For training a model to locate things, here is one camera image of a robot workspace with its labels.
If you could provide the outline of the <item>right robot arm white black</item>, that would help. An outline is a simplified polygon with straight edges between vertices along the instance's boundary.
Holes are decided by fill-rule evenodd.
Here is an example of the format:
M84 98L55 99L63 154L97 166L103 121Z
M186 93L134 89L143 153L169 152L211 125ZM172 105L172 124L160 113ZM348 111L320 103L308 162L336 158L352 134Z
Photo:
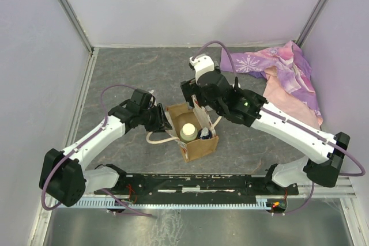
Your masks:
M287 164L274 164L263 181L275 195L294 183L313 182L333 188L340 175L349 136L325 133L288 116L263 96L231 85L217 70L180 85L190 105L208 106L228 121L268 133L293 146L303 158Z

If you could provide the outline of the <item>cream lid green jar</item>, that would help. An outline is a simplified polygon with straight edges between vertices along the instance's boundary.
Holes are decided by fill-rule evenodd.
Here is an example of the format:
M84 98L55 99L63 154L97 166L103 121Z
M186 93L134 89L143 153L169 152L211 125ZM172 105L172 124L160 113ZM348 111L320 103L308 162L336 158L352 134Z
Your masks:
M182 126L180 130L180 140L184 143L189 143L196 140L198 135L198 130L195 125L191 123L186 123Z

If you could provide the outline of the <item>purple pink patterned cloth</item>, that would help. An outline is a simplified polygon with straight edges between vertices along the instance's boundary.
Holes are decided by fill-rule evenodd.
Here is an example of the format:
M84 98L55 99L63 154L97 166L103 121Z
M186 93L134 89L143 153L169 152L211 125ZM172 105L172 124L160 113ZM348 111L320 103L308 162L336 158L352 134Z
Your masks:
M319 129L323 118L311 83L312 68L292 41L256 52L232 53L238 74L267 80L263 97L295 119Z

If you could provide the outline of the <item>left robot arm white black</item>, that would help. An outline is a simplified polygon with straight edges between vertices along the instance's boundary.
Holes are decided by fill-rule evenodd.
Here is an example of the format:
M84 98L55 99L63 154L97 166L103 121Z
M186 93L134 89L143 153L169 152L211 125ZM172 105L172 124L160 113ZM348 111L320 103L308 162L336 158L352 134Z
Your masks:
M127 180L123 170L114 165L93 170L87 167L108 145L138 126L153 133L172 130L163 106L142 89L134 89L129 99L106 110L104 119L77 142L63 150L49 150L44 156L39 181L43 208L50 210L47 195L71 207L89 192L106 189L114 194L125 192Z

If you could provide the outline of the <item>brown canvas tote bag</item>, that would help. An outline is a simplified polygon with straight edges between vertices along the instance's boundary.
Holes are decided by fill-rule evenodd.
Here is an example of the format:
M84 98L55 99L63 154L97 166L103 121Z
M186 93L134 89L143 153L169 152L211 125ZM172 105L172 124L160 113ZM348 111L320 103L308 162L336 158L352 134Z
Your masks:
M159 145L174 141L178 144L185 162L190 162L213 153L219 141L219 136L216 134L215 127L219 124L222 117L219 116L213 122L207 109L198 106L195 96L193 96L193 100L195 101L194 108L190 108L188 104L168 106L165 109L165 115L172 126L172 130L166 132L169 137L154 141L150 138L152 133L148 132L146 135L147 143ZM196 140L189 143L182 142L180 140L180 130L186 123L195 125L198 131L207 127L212 132L212 138L206 140L196 138Z

